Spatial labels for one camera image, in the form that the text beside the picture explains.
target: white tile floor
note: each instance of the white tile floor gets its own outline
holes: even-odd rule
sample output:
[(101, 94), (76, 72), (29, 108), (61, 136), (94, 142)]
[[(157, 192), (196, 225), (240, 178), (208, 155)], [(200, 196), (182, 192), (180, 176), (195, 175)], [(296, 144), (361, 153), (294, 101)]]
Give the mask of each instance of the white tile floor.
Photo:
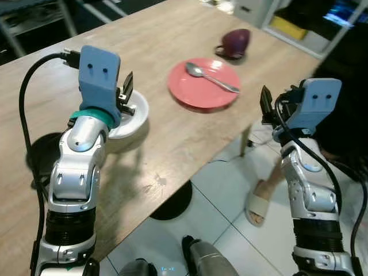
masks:
[[(100, 274), (117, 275), (126, 263), (145, 258), (154, 263), (159, 276), (185, 276), (184, 235), (213, 243), (241, 276), (296, 273), (286, 182), (278, 186), (263, 227), (252, 226), (244, 215), (247, 193), (258, 179), (268, 177), (280, 149), (271, 140), (271, 128), (260, 122), (254, 124), (250, 139), (256, 144), (247, 148), (244, 158), (237, 157), (240, 139), (236, 139), (192, 178), (193, 198), (183, 214), (170, 221), (146, 219), (101, 262)], [(348, 244), (349, 235), (344, 237)]]

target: wooden table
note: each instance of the wooden table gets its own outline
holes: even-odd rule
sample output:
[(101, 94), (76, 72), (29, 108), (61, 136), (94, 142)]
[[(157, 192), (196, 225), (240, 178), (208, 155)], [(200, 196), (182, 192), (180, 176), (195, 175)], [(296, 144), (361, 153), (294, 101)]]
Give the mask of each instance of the wooden table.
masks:
[[(230, 30), (252, 32), (247, 59), (231, 65), (241, 78), (241, 95), (227, 110), (211, 114), (179, 106), (167, 90), (167, 76), (180, 61), (218, 59), (213, 47)], [(196, 171), (261, 116), (259, 93), (274, 95), (297, 84), (318, 60), (246, 22), (197, 0), (168, 0), (111, 24), (73, 37), (0, 67), (0, 271), (29, 275), (38, 206), (30, 189), (18, 116), (18, 91), (28, 68), (64, 47), (90, 44), (121, 56), (120, 83), (132, 70), (135, 89), (150, 105), (149, 120), (134, 136), (109, 143), (96, 220), (94, 256), (102, 259)], [(31, 139), (62, 131), (81, 96), (78, 72), (54, 60), (34, 75), (26, 95)]]

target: person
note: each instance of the person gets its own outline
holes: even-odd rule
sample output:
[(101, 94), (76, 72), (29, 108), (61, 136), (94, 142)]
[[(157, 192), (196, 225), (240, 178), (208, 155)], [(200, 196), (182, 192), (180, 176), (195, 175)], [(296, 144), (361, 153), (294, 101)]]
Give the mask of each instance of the person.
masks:
[[(355, 181), (368, 176), (367, 35), (368, 24), (356, 24), (312, 75), (342, 81), (335, 109), (316, 127), (314, 138), (324, 157)], [(257, 227), (264, 223), (273, 192), (283, 180), (280, 165), (281, 159), (269, 178), (260, 179), (248, 194), (246, 216)]]

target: white sandal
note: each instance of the white sandal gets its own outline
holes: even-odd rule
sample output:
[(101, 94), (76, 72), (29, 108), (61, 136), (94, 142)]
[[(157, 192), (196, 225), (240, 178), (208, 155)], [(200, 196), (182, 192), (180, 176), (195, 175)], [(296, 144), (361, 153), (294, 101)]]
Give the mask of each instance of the white sandal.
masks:
[[(256, 227), (261, 227), (266, 218), (266, 214), (269, 209), (269, 205), (270, 205), (269, 201), (265, 200), (262, 197), (258, 197), (257, 195), (253, 193), (253, 191), (250, 191), (247, 196), (246, 208), (245, 208), (246, 217), (248, 221)], [(260, 217), (263, 217), (262, 222), (257, 223), (256, 221), (254, 221), (253, 218), (251, 217), (250, 212), (257, 214)]]

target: white plate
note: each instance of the white plate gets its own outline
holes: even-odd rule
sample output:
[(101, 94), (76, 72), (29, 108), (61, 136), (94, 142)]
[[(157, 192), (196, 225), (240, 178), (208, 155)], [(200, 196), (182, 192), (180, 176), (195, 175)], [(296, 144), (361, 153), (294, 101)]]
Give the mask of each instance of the white plate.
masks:
[(136, 111), (133, 116), (128, 114), (121, 115), (121, 122), (117, 128), (114, 128), (109, 133), (110, 139), (121, 139), (135, 133), (146, 121), (148, 117), (148, 102), (142, 94), (133, 90), (131, 98), (128, 102), (129, 106), (136, 106)]

